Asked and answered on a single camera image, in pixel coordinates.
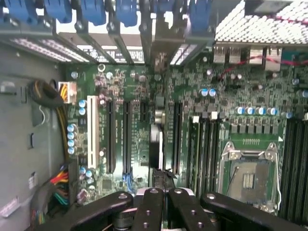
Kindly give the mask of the CPU socket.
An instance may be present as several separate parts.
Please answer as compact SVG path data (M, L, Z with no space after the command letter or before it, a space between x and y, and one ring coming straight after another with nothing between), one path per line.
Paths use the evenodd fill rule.
M274 142L249 149L228 141L220 155L217 192L277 215L282 202L279 166Z

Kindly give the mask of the white power connector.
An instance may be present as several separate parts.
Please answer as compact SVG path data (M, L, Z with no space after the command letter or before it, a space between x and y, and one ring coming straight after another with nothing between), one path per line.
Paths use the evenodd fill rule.
M76 82L58 82L58 92L65 104L76 104L77 101L77 83Z

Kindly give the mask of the open black PC case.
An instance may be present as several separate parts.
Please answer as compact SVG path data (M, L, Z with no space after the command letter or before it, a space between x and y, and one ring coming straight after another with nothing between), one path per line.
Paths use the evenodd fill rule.
M308 0L212 0L202 32L191 30L190 0L137 0L132 27L116 17L116 0L103 1L106 23L95 26L83 17L80 0L70 0L67 24L47 14L44 0L34 0L34 25L17 20L0 0L0 231L33 231L83 206L74 199L78 164L67 151L68 104L58 92L68 67L151 70L149 48L160 31L185 38L170 67L191 65L206 52L308 52ZM186 231L169 220L168 190L161 231Z

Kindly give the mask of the green motherboard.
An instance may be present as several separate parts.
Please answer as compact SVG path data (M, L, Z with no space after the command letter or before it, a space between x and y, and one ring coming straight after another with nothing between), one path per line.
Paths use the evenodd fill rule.
M282 202L277 216L308 223L308 52L240 50L206 52L169 70L169 116L164 189L183 187L200 197L217 192L226 142L255 149L268 142L279 151ZM136 195L153 187L150 166L150 75L146 66L72 65L76 104L67 107L68 154L77 160L74 199L85 205L117 191ZM88 168L87 96L98 96L99 164ZM115 170L106 172L106 105L115 103ZM131 103L131 172L123 173L123 103ZM140 121L140 102L148 103ZM174 104L182 103L180 171L173 172Z

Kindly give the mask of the white expansion slot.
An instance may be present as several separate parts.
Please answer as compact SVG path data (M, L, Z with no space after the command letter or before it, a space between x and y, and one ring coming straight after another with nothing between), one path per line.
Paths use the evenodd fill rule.
M88 168L99 164L99 106L98 96L87 96Z

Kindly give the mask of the blue slot retainer clip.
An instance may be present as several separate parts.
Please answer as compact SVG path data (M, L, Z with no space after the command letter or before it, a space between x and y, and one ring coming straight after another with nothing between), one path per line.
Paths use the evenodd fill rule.
M137 0L116 0L116 17L125 27L137 25Z
M44 0L45 9L50 17L57 19L60 23L72 21L72 7L70 0Z
M212 0L190 0L189 19L192 32L202 32L208 28Z
M83 17L95 26L106 23L106 12L103 0L80 0Z
M4 0L9 13L17 20L34 25L38 22L34 0Z

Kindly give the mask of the short black expansion slot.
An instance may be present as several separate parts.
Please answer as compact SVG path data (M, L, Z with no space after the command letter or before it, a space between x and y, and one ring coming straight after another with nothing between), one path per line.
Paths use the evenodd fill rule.
M148 103L146 101L140 102L140 121L146 122L148 114Z

